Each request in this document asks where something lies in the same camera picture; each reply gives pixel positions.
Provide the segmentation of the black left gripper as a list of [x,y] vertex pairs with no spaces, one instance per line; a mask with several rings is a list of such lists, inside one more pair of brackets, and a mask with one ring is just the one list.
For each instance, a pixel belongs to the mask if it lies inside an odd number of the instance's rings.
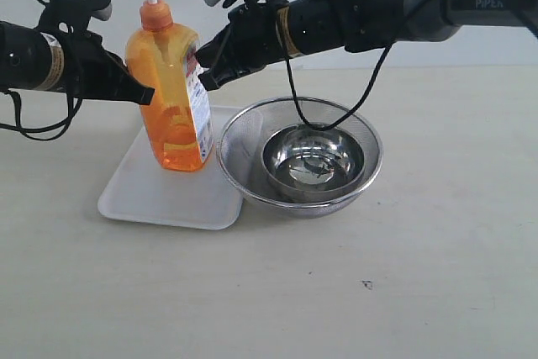
[[119,56],[105,50],[101,36],[89,31],[65,34],[61,44],[66,57],[61,85],[67,94],[142,106],[151,103],[155,89],[139,82]]

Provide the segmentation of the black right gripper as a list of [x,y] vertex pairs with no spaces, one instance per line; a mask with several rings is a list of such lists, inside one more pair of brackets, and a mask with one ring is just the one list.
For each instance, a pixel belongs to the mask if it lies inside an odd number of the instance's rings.
[[198,75],[208,91],[294,57],[288,24],[288,0],[273,0],[229,13],[229,23],[201,46],[196,57],[204,72]]

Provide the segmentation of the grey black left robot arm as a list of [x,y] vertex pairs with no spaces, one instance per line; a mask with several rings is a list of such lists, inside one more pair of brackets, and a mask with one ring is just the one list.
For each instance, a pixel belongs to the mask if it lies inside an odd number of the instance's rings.
[[1,86],[74,98],[149,105],[155,89],[103,47],[103,37],[1,22]]

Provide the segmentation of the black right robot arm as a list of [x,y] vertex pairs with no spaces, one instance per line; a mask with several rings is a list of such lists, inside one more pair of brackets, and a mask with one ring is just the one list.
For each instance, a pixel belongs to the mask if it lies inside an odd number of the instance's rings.
[[196,57],[209,91],[265,67],[342,48],[381,49],[398,41],[442,42],[460,27],[523,27],[537,0],[204,0],[228,24]]

